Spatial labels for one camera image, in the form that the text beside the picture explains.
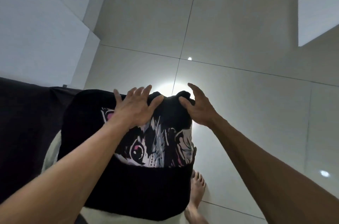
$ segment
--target person's left hand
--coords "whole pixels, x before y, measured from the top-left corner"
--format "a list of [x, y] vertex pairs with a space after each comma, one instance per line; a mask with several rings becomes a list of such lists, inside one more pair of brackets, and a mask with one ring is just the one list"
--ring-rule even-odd
[[151, 89], [152, 85], [148, 85], [145, 89], [144, 87], [138, 89], [134, 87], [128, 91], [124, 100], [121, 99], [119, 92], [114, 89], [114, 96], [117, 102], [114, 114], [126, 117], [130, 121], [130, 129], [135, 126], [142, 126], [148, 122], [155, 108], [163, 101], [164, 96], [160, 95], [153, 99], [150, 106], [148, 106], [147, 98]]

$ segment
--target cabinet door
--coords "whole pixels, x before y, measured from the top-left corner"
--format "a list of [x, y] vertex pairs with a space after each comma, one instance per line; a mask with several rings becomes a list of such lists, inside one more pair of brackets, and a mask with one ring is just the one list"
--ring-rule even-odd
[[298, 0], [299, 46], [339, 24], [339, 0]]

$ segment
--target dark cloth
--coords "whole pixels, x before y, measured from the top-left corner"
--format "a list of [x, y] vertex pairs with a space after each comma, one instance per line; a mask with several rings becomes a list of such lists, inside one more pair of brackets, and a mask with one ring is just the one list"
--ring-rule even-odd
[[0, 203], [40, 174], [63, 113], [80, 91], [0, 78]]
[[[151, 94], [148, 104], [158, 95], [159, 93]], [[191, 127], [192, 120], [181, 106], [179, 96], [189, 99], [190, 94], [180, 92], [176, 96], [164, 98], [155, 110], [152, 119], [162, 125], [161, 132], [171, 128], [180, 131]], [[86, 90], [77, 94], [64, 114], [58, 160], [99, 130], [104, 124], [102, 109], [114, 109], [115, 105], [111, 92]], [[124, 152], [124, 148], [133, 145], [132, 142], [138, 136], [143, 136], [141, 128], [131, 129], [116, 152]], [[176, 138], [170, 135], [167, 140], [175, 144]], [[170, 161], [173, 155], [177, 155], [177, 152], [171, 151], [175, 148], [170, 146], [171, 142], [164, 147], [163, 162]], [[165, 164], [164, 167], [152, 168], [127, 165], [113, 156], [85, 206], [136, 218], [165, 220], [182, 213], [188, 205], [192, 170], [193, 162], [181, 167]]]

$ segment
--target hand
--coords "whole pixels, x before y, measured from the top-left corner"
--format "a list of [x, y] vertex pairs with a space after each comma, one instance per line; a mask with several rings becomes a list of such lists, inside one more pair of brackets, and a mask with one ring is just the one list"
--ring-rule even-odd
[[130, 121], [130, 129], [135, 126], [142, 126], [148, 122], [151, 119], [154, 110], [163, 101], [164, 97], [160, 95], [153, 99], [150, 106], [148, 106], [147, 98], [151, 89], [152, 85], [148, 85], [145, 89], [144, 87], [138, 89], [134, 87], [128, 91], [123, 101], [119, 92], [114, 89], [114, 96], [117, 102], [114, 114], [126, 117], [126, 119]]
[[214, 110], [209, 99], [200, 88], [191, 83], [188, 83], [188, 86], [193, 90], [195, 106], [184, 97], [179, 98], [181, 105], [187, 109], [192, 120], [198, 124], [210, 127], [214, 119], [219, 116], [218, 113]]

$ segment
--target forearm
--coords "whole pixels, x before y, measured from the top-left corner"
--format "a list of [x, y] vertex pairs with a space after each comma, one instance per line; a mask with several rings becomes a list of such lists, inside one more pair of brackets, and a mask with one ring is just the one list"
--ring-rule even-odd
[[119, 116], [0, 205], [0, 223], [74, 223], [128, 131]]
[[216, 117], [218, 137], [269, 224], [339, 223], [339, 200]]

